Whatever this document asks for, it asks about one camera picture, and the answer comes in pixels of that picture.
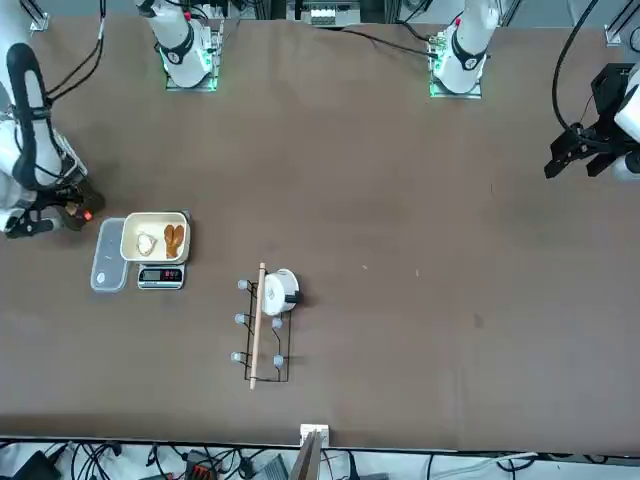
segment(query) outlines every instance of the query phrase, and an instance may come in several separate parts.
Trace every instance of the brown table surface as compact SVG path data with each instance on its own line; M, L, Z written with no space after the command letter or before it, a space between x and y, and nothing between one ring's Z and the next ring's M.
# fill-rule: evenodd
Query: brown table surface
M95 32L54 18L36 36L49 85ZM640 451L640 190L543 176L568 31L497 31L482 101L429 99L422 58L360 37L227 34L215 95L167 93L148 25L111 17L95 77L55 106L103 216L187 208L193 255L182 291L130 272L100 295L99 220L3 242L0 430L295 444L326 423L339 446ZM615 57L579 35L567 119ZM291 381L250 393L229 354L236 281L261 260L298 273L307 305Z

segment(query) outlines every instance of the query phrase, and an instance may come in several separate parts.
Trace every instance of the wooden dowel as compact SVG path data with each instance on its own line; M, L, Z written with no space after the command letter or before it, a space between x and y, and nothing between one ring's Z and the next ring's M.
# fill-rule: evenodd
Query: wooden dowel
M260 271L258 272L258 293L256 294L256 326L253 332L253 350L251 351L251 380L249 388L256 388L256 376L258 374L258 356L260 354L260 326L262 324L262 297L264 295L264 272L266 266L264 262L260 263Z

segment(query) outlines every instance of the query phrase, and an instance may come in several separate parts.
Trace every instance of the container lid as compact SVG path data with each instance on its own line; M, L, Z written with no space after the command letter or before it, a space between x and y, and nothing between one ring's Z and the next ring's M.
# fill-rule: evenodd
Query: container lid
M129 262L120 255L124 218L102 222L91 268L91 288L96 292L116 293L127 282Z

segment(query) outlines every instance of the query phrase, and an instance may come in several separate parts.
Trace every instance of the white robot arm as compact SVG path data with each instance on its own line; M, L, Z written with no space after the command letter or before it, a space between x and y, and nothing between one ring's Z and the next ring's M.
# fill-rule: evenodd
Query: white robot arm
M451 92L471 91L487 59L487 47L500 21L498 0L466 0L464 11L444 32L446 50L433 74Z
M11 106L0 116L0 231L31 236L66 225L80 229L104 206L51 110L29 22L17 0L0 2L0 83Z
M616 113L616 124L633 140L638 148L618 157L612 166L618 180L640 180L640 63L629 73L629 83L622 104Z
M211 73L203 52L211 34L196 19L185 17L182 4L167 0L135 0L138 12L149 25L160 47L167 74L181 88L191 88Z

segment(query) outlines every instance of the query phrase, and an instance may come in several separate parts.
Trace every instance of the rack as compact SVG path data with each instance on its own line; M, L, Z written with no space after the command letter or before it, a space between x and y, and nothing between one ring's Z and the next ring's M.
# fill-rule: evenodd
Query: rack
M291 310L282 312L279 316L273 317L269 329L278 344L278 351L273 356L272 366L274 369L272 377L258 376L251 377L251 361L254 353L254 339L256 336L256 311L258 308L258 285L259 282L240 280L238 288L245 290L249 294L249 307L246 312L236 314L236 323L246 328L246 344L242 352L233 352L231 359L244 366L244 379L256 382L285 383L289 381L290 352L291 352Z

